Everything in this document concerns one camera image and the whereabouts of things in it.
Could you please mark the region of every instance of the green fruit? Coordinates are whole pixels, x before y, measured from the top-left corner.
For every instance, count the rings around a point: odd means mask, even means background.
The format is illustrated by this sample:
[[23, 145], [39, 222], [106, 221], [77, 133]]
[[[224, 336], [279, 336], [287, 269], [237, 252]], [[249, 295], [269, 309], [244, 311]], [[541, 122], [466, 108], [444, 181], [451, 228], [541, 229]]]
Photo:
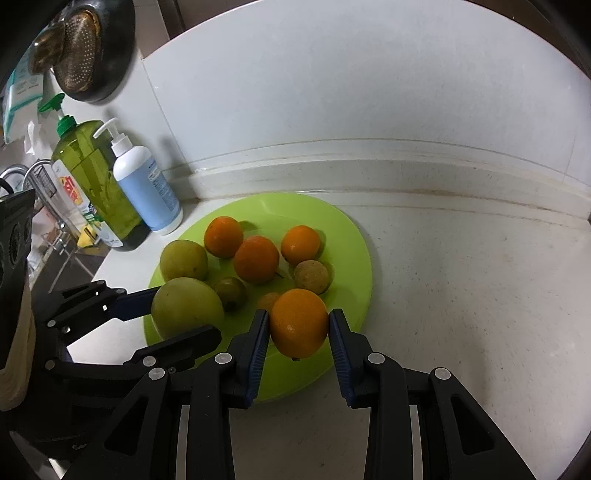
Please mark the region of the green fruit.
[[222, 301], [200, 280], [174, 278], [156, 292], [152, 301], [152, 320], [164, 340], [203, 325], [220, 328]]
[[226, 312], [233, 312], [244, 306], [248, 300], [244, 283], [235, 277], [221, 279], [213, 288], [220, 297], [223, 309]]
[[191, 240], [170, 242], [160, 254], [160, 272], [164, 281], [179, 277], [205, 280], [207, 252]]

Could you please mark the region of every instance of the white wall tile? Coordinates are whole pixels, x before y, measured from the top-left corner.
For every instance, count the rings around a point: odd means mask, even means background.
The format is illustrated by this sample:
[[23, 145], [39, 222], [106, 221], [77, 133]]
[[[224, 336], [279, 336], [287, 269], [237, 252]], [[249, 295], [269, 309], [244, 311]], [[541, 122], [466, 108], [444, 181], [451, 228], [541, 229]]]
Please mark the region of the white wall tile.
[[157, 3], [135, 7], [135, 40], [144, 58], [170, 40]]
[[580, 100], [574, 111], [577, 133], [566, 174], [591, 186], [591, 80], [582, 72], [580, 76]]
[[[46, 75], [46, 91], [43, 101], [59, 92], [53, 75]], [[128, 73], [117, 90], [98, 103], [78, 102], [68, 96], [63, 102], [64, 113], [73, 115], [78, 123], [86, 120], [106, 121], [119, 118], [121, 131], [128, 134], [135, 145], [144, 145], [153, 153], [161, 168], [172, 168], [185, 163], [168, 123], [152, 91], [144, 65], [136, 50]], [[57, 123], [55, 113], [40, 113], [44, 125]]]
[[377, 138], [473, 147], [564, 174], [577, 129], [570, 60], [458, 0], [254, 2], [145, 65], [190, 162]]

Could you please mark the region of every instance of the white countertop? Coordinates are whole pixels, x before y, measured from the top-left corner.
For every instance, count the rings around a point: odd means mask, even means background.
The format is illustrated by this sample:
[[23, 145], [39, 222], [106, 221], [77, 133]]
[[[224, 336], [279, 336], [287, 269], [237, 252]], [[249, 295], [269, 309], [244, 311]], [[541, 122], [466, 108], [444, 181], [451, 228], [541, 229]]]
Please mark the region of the white countertop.
[[[478, 199], [317, 196], [349, 215], [368, 244], [374, 292], [363, 332], [372, 347], [407, 368], [448, 367], [534, 475], [555, 480], [591, 430], [589, 224]], [[146, 288], [163, 246], [230, 201], [185, 204], [176, 232], [112, 251], [96, 278]], [[145, 345], [141, 320], [114, 319], [70, 352], [117, 364]], [[347, 408], [333, 372], [282, 400], [232, 411], [236, 477], [361, 479], [368, 421], [369, 411]]]

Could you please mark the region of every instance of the small brown fruit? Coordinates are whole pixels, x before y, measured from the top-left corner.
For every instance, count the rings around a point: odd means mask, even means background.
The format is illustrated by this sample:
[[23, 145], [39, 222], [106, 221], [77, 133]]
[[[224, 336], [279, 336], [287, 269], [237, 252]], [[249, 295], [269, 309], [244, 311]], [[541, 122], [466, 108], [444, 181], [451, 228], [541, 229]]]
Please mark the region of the small brown fruit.
[[318, 260], [306, 260], [294, 270], [296, 288], [304, 288], [320, 295], [329, 287], [330, 275], [326, 267]]
[[266, 293], [260, 299], [258, 299], [258, 302], [256, 303], [256, 308], [266, 310], [270, 314], [271, 310], [273, 309], [273, 305], [279, 297], [281, 297], [281, 294], [277, 293], [276, 291]]

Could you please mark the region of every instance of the green plate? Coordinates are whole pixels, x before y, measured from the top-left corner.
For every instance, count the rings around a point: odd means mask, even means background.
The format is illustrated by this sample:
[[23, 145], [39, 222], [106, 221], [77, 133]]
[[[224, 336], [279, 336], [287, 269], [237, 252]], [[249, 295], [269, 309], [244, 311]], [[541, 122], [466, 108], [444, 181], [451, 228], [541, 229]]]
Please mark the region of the green plate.
[[[371, 297], [371, 262], [361, 233], [344, 213], [322, 200], [307, 195], [264, 193], [218, 208], [194, 223], [180, 238], [203, 245], [205, 229], [219, 216], [231, 216], [238, 220], [244, 229], [245, 238], [263, 235], [272, 240], [278, 248], [283, 235], [293, 226], [308, 225], [319, 232], [323, 247], [318, 260], [329, 266], [332, 275], [332, 283], [321, 298], [329, 312], [334, 308], [343, 309], [351, 330], [360, 330]], [[231, 259], [220, 260], [209, 254], [208, 256], [209, 273], [206, 282], [210, 286], [223, 277], [236, 276]], [[224, 352], [234, 335], [248, 330], [255, 313], [256, 301], [263, 294], [270, 291], [282, 293], [294, 288], [291, 279], [293, 268], [283, 258], [279, 264], [279, 273], [283, 278], [276, 276], [276, 279], [268, 284], [246, 284], [249, 302], [238, 312], [226, 314], [222, 343], [217, 350], [200, 358], [199, 361]], [[163, 283], [160, 269], [156, 268], [150, 280], [150, 287]], [[149, 345], [161, 341], [150, 315], [144, 317], [144, 332]], [[324, 374], [332, 363], [328, 340], [314, 355], [298, 362], [280, 354], [270, 342], [258, 401], [280, 398], [308, 386]]]

